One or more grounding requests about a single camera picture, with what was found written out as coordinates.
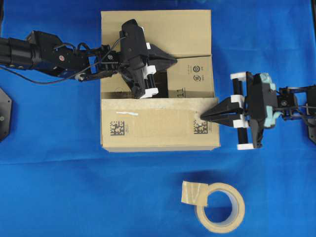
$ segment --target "cardboard box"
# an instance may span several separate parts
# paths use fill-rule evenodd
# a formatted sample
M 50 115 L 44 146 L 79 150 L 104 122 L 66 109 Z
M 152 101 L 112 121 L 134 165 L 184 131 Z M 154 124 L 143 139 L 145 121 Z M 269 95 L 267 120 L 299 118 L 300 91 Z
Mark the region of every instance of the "cardboard box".
M 144 27 L 147 42 L 178 58 L 165 73 L 170 98 L 131 99 L 132 93 L 120 75 L 101 80 L 103 148 L 143 152 L 219 147 L 218 124 L 199 119 L 217 103 L 212 98 L 210 10 L 106 11 L 101 15 L 102 44 L 113 44 L 121 25 L 135 19 Z M 200 84 L 191 80 L 196 73 Z M 186 98 L 175 96 L 174 91 L 183 87 L 189 92 Z

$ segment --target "blue fabric surface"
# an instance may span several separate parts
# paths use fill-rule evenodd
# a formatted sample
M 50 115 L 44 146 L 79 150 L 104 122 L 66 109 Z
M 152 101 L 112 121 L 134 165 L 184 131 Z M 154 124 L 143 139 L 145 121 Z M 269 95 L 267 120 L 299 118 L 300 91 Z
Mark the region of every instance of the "blue fabric surface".
M 233 72 L 268 72 L 277 87 L 315 83 L 309 0 L 7 0 L 2 36 L 40 30 L 97 47 L 101 10 L 142 9 L 212 9 L 220 99 L 232 93 Z M 316 146 L 301 121 L 278 119 L 255 151 L 237 151 L 236 131 L 221 126 L 222 147 L 212 152 L 110 154 L 99 145 L 99 81 L 37 86 L 0 75 L 14 101 L 0 143 L 1 237 L 215 236 L 180 202 L 183 180 L 241 192 L 244 221 L 226 236 L 316 235 Z M 214 202 L 227 215 L 227 202 Z

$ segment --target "masking tape roll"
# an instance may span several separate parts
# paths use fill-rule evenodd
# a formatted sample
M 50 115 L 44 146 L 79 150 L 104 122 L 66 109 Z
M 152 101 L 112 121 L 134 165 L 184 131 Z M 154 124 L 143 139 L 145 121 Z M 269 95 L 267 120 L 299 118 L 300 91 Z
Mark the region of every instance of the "masking tape roll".
M 205 214 L 204 207 L 207 206 L 207 197 L 213 192 L 225 193 L 232 203 L 232 212 L 223 222 L 211 222 Z M 184 181 L 182 184 L 181 202 L 195 205 L 195 213 L 199 221 L 204 227 L 214 233 L 233 231 L 241 224 L 245 215 L 245 203 L 241 194 L 228 184 L 214 183 L 207 185 Z

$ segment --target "screw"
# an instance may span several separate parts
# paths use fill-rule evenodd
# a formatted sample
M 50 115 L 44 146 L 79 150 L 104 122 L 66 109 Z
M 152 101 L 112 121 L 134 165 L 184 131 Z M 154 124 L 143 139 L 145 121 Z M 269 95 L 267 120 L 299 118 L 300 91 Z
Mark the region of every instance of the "screw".
M 65 57 L 63 55 L 59 55 L 59 60 L 64 62 L 65 61 Z
M 286 100 L 282 100 L 282 101 L 281 101 L 281 105 L 282 105 L 282 106 L 287 106 L 287 101 L 286 101 Z

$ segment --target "wire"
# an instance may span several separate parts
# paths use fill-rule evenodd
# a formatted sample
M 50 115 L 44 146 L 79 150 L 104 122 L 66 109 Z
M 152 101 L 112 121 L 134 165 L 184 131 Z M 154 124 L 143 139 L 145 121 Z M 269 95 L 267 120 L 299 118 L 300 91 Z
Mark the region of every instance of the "wire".
M 79 51 L 80 50 L 80 47 L 81 46 L 83 46 L 86 50 L 91 50 L 90 49 L 90 47 L 86 44 L 86 43 L 80 43 L 80 44 L 78 44 L 78 46 L 77 46 L 77 51 Z
M 2 67 L 2 66 L 0 66 L 0 69 L 5 70 L 5 71 L 7 71 L 7 72 L 9 72 L 9 73 L 15 74 L 16 76 L 21 77 L 21 78 L 23 78 L 24 80 L 27 80 L 27 81 L 29 81 L 29 82 L 31 82 L 31 83 L 38 84 L 38 85 L 51 85 L 51 84 L 60 83 L 60 82 L 62 82 L 62 81 L 68 80 L 68 79 L 70 79 L 70 78 L 73 78 L 73 77 L 75 77 L 75 76 L 77 76 L 77 75 L 79 75 L 79 74 L 85 72 L 85 71 L 88 70 L 89 68 L 91 68 L 91 67 L 93 67 L 93 66 L 95 66 L 95 65 L 97 65 L 97 64 L 99 64 L 99 63 L 102 63 L 102 61 L 103 61 L 103 60 L 109 55 L 109 53 L 116 47 L 116 45 L 119 43 L 119 41 L 122 40 L 122 39 L 124 39 L 124 38 L 126 38 L 126 37 L 121 37 L 121 38 L 119 38 L 117 41 L 115 41 L 115 43 L 112 45 L 112 47 L 110 48 L 110 50 L 102 57 L 101 61 L 96 62 L 96 63 L 94 63 L 94 64 L 92 64 L 92 65 L 86 67 L 85 69 L 81 70 L 80 72 L 75 73 L 75 74 L 73 74 L 73 75 L 71 75 L 71 76 L 69 76 L 69 77 L 67 77 L 67 78 L 62 78 L 62 79 L 54 80 L 54 81 L 41 82 L 41 81 L 36 81 L 36 80 L 29 79 L 29 78 L 23 76 L 22 74 L 19 74 L 19 73 L 15 72 L 15 71 L 12 71 L 12 70 L 10 70 L 10 69 L 8 69 L 8 68 L 5 68 L 5 67 Z
M 73 44 L 71 44 L 71 43 L 63 43 L 61 45 L 55 46 L 54 49 L 57 50 L 57 49 L 59 49 L 61 47 L 65 47 L 65 46 L 70 46 L 71 48 L 73 48 L 74 53 L 77 52 L 76 47 Z
M 63 78 L 63 79 L 60 79 L 60 80 L 54 80 L 54 81 L 48 81 L 48 82 L 41 82 L 41 81 L 36 81 L 36 80 L 29 79 L 29 78 L 23 76 L 22 74 L 19 74 L 19 73 L 15 72 L 15 71 L 12 71 L 12 70 L 10 70 L 10 69 L 8 69 L 8 68 L 5 68 L 5 67 L 1 67 L 1 66 L 0 66 L 0 69 L 5 70 L 5 71 L 7 71 L 7 72 L 9 72 L 9 73 L 15 74 L 16 76 L 19 76 L 19 77 L 21 77 L 21 78 L 23 78 L 23 79 L 25 79 L 25 80 L 27 80 L 27 81 L 29 81 L 29 82 L 31 82 L 31 83 L 38 84 L 38 85 L 55 84 L 55 83 L 59 83 L 59 82 L 62 82 L 62 81 L 64 81 L 64 80 L 67 80 L 66 78 Z
M 308 109 L 316 109 L 316 107 L 308 106 L 308 105 L 299 105 L 299 107 L 308 108 Z
M 311 124 L 310 122 L 308 122 L 308 118 L 306 117 L 305 114 L 303 114 L 302 111 L 300 111 L 300 110 L 296 110 L 296 111 L 301 115 L 301 118 L 302 118 L 303 122 L 304 122 L 308 127 L 316 127 L 316 125 Z

